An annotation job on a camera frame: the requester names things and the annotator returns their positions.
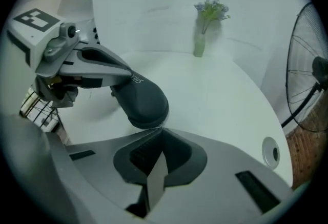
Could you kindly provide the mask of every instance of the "small blue flowers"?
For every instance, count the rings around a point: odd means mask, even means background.
[[[225,15],[225,13],[229,11],[228,6],[221,4],[219,0],[205,0],[205,2],[198,3],[194,6],[204,19],[202,34],[205,34],[208,26],[212,21],[222,21],[230,18],[229,15]]]

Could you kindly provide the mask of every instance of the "white curved surface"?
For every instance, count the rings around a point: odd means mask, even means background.
[[[170,105],[165,127],[232,144],[261,163],[262,141],[270,136],[280,150],[274,171],[292,186],[289,148],[278,118],[235,63],[167,52],[129,52],[122,58],[163,90]],[[141,131],[130,124],[110,88],[79,89],[74,107],[59,114],[73,144]]]

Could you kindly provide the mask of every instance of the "glass vase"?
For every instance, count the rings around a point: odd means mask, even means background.
[[[196,36],[194,56],[202,57],[205,50],[205,35],[200,33]]]

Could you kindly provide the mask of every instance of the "round table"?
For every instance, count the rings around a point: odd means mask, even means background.
[[[121,57],[163,90],[170,105],[165,127],[226,142],[261,163],[262,142],[272,137],[280,151],[274,171],[292,186],[291,157],[278,118],[233,61],[174,52],[129,52]],[[109,87],[79,89],[74,106],[59,109],[59,115],[73,144],[141,131],[130,124]]]

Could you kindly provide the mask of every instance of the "electric fan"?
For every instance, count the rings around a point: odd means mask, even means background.
[[[287,59],[286,94],[291,116],[311,132],[328,129],[328,38],[312,2],[297,16]]]

